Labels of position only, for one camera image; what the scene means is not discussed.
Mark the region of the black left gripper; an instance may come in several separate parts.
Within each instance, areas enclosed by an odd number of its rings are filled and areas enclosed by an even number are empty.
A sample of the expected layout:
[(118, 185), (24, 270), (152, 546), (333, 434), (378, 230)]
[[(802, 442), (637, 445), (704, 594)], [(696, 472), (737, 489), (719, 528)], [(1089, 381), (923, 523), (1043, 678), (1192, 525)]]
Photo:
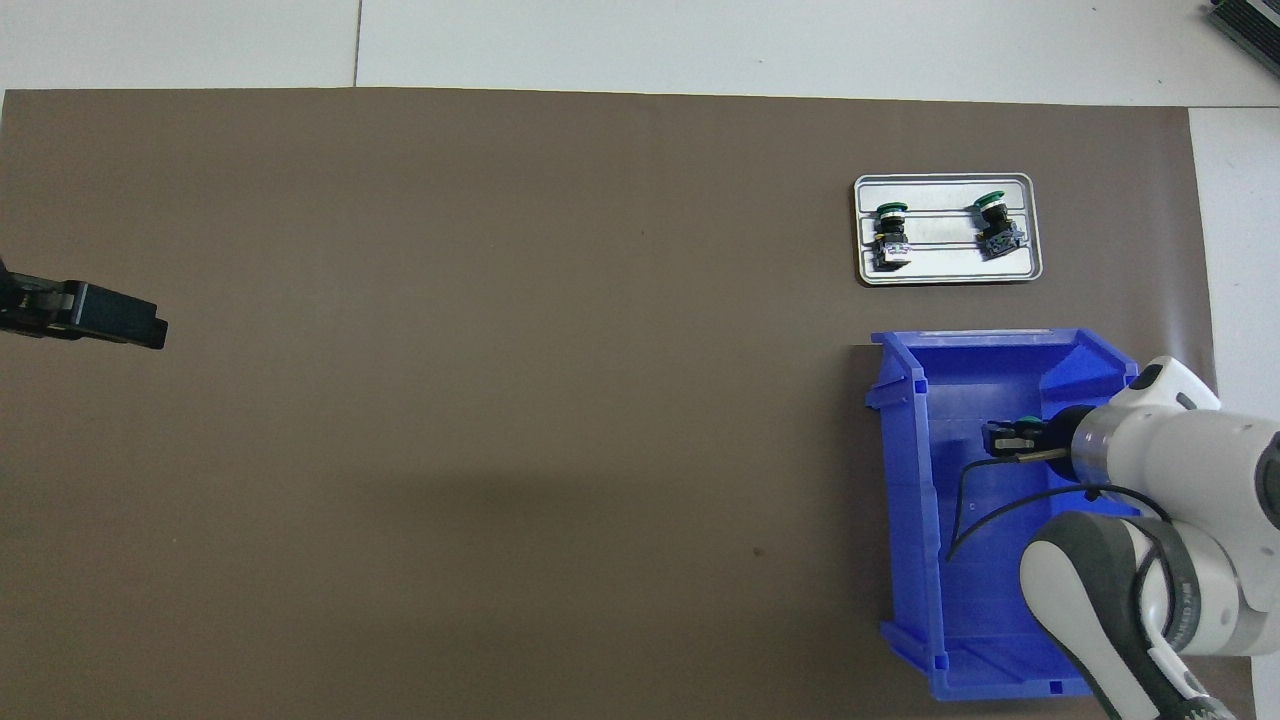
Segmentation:
[[(61, 310), (61, 328), (55, 327)], [(161, 350), (168, 323), (156, 304), (87, 282), (15, 274), (1, 260), (1, 331), (32, 338), (102, 340)]]

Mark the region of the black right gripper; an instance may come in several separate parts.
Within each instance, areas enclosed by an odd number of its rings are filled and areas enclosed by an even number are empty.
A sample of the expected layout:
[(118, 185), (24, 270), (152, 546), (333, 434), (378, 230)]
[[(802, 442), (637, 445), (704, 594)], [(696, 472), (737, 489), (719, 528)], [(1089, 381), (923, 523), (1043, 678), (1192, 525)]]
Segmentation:
[(1059, 477), (1078, 477), (1073, 439), (1094, 405), (1065, 407), (1044, 421), (984, 421), (982, 441), (995, 462), (1047, 462)]

